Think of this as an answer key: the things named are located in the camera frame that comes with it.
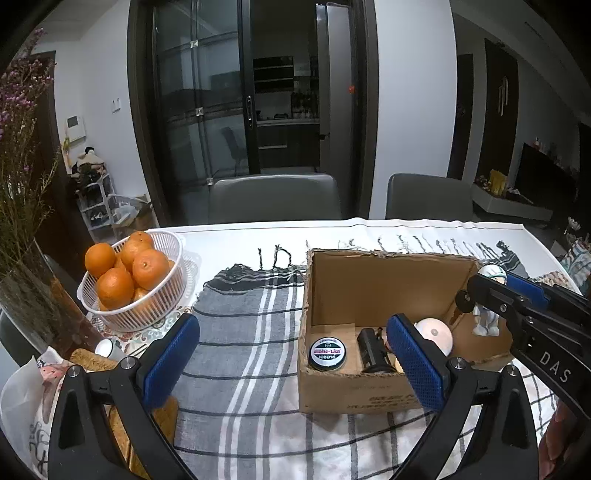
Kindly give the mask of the right hand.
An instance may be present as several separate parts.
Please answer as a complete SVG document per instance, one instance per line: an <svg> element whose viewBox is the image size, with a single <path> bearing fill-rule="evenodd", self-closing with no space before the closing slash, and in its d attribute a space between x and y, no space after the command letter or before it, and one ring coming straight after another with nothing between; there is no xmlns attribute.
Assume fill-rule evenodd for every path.
<svg viewBox="0 0 591 480"><path fill-rule="evenodd" d="M580 421L570 408L558 401L557 408L539 443L539 478L553 474L560 457L566 461L572 454L574 443L570 441L573 431L578 433Z"/></svg>

